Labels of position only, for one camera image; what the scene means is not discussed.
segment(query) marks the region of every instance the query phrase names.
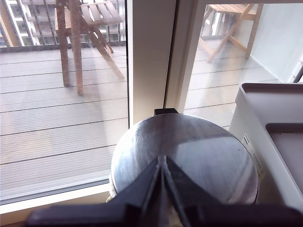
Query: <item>wooden deck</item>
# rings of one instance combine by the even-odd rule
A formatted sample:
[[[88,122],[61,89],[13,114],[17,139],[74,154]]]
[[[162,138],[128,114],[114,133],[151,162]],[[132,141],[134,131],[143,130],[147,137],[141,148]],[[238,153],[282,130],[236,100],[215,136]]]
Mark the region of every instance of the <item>wooden deck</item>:
[[[84,95],[63,87],[60,52],[0,54],[1,201],[107,179],[128,129],[126,52],[113,47],[119,80],[94,48],[82,49]]]
[[[208,41],[215,48],[218,41]],[[113,47],[126,78],[125,47]],[[239,83],[278,82],[227,44],[216,59],[200,47],[185,113],[229,128]],[[60,52],[0,54],[1,194],[3,202],[107,178],[115,145],[128,128],[127,83],[94,48],[82,49],[84,95],[63,87]]]
[[[220,40],[207,41],[215,49]],[[195,115],[229,129],[236,107],[239,83],[280,81],[253,58],[244,59],[245,52],[227,43],[212,63],[200,46],[190,79],[185,114]]]

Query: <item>folding chair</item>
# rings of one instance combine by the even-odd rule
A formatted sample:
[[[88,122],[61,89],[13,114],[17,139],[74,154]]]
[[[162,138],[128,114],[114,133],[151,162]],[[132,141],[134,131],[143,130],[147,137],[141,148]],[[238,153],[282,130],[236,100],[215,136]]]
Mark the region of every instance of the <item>folding chair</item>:
[[[212,50],[207,43],[200,37],[199,44],[210,54],[210,57],[207,62],[211,62],[215,56],[220,52],[222,47],[227,43],[228,40],[230,40],[234,45],[239,46],[242,50],[244,50],[245,53],[245,59],[248,59],[250,57],[252,45],[255,40],[255,36],[257,33],[258,24],[260,21],[261,12],[263,9],[263,4],[258,4],[257,11],[253,10],[254,4],[248,4],[247,6],[243,4],[215,4],[215,5],[208,5],[209,9],[206,11],[204,18],[203,18],[203,25],[207,18],[210,16],[210,14],[215,11],[222,14],[230,14],[230,15],[237,15],[238,18],[236,19],[236,22],[232,25],[230,30],[226,33],[223,40],[219,44],[219,46]],[[243,20],[252,20],[253,26],[250,33],[250,39],[248,42],[247,47],[243,46],[235,37],[232,35],[235,33],[235,31],[238,29],[238,27],[241,24],[241,21]]]
[[[55,27],[60,38],[63,84],[65,87],[70,85],[66,40],[66,37],[70,35],[72,36],[71,44],[78,94],[83,94],[81,34],[86,34],[89,37],[117,77],[124,78],[113,60],[113,50],[99,30],[100,25],[116,25],[121,22],[121,17],[110,1],[80,5],[79,0],[56,0]]]

